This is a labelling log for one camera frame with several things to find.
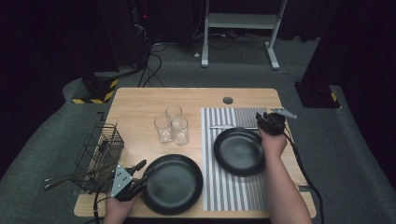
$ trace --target black and white striped surface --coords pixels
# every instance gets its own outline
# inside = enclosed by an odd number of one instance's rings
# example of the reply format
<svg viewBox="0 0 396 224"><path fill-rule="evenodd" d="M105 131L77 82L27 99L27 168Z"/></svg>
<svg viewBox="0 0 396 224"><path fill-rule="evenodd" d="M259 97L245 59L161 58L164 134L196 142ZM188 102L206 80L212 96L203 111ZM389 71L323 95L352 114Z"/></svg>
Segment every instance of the black and white striped surface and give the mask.
<svg viewBox="0 0 396 224"><path fill-rule="evenodd" d="M205 211L267 210L264 173L240 177L222 169L216 162L212 146L224 130L209 128L221 124L255 127L256 112L263 111L264 108L201 108Z"/></svg>

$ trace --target white metal frame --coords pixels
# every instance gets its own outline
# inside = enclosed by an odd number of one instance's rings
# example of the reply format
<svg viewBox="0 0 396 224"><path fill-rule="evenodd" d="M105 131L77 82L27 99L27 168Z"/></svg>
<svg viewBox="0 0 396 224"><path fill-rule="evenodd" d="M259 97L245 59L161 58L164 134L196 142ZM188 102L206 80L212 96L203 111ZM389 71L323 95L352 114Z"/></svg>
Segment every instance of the white metal frame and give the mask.
<svg viewBox="0 0 396 224"><path fill-rule="evenodd" d="M205 8L205 33L202 50L202 67L209 66L208 35L209 27L221 28L248 28L248 29L268 29L273 30L269 42L265 42L265 48L274 70L279 69L279 63L274 53L274 43L276 35L282 22L283 12L288 0L282 0L280 9L276 15L257 14L231 14L231 13L209 13L209 0L206 1Z"/></svg>

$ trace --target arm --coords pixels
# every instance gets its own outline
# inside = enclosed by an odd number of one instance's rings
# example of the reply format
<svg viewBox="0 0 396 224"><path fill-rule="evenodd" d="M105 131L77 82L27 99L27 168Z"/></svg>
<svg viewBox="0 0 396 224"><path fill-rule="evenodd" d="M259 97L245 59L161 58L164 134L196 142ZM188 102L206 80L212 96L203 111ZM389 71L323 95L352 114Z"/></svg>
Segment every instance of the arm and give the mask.
<svg viewBox="0 0 396 224"><path fill-rule="evenodd" d="M125 218L127 218L134 207L140 194L134 196L131 201L120 202L115 198L109 198L106 200L106 216L104 224L122 224Z"/></svg>
<svg viewBox="0 0 396 224"><path fill-rule="evenodd" d="M303 197L281 160L286 137L268 135L260 128L259 131L265 154L265 195L272 223L312 223Z"/></svg>

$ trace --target human hand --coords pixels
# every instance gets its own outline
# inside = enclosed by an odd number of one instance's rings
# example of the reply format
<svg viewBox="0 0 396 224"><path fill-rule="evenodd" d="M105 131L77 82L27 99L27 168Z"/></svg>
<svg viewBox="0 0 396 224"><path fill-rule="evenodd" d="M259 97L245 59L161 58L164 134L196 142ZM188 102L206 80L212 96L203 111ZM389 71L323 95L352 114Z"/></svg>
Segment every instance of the human hand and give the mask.
<svg viewBox="0 0 396 224"><path fill-rule="evenodd" d="M262 137L262 149L264 150L265 158L279 158L288 143L284 134L269 135L259 127L259 133Z"/></svg>
<svg viewBox="0 0 396 224"><path fill-rule="evenodd" d="M132 208L139 197L140 193L128 202L120 202L116 198L106 199L106 216L104 224L122 224L125 218L131 214Z"/></svg>

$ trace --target metal wire rack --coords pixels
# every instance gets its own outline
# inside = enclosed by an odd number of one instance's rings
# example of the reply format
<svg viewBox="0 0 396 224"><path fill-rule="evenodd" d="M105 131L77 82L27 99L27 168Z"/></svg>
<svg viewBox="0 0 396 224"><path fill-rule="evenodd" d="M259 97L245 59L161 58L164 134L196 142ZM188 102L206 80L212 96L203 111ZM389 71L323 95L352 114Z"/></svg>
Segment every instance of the metal wire rack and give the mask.
<svg viewBox="0 0 396 224"><path fill-rule="evenodd" d="M79 186L83 193L96 192L116 169L120 159L120 154L124 148L124 142L117 131L117 124L96 124L92 133L87 136L87 140L79 152L76 160L75 172L102 170L93 175L84 175L72 179L71 181ZM111 181L102 186L102 192L108 192Z"/></svg>

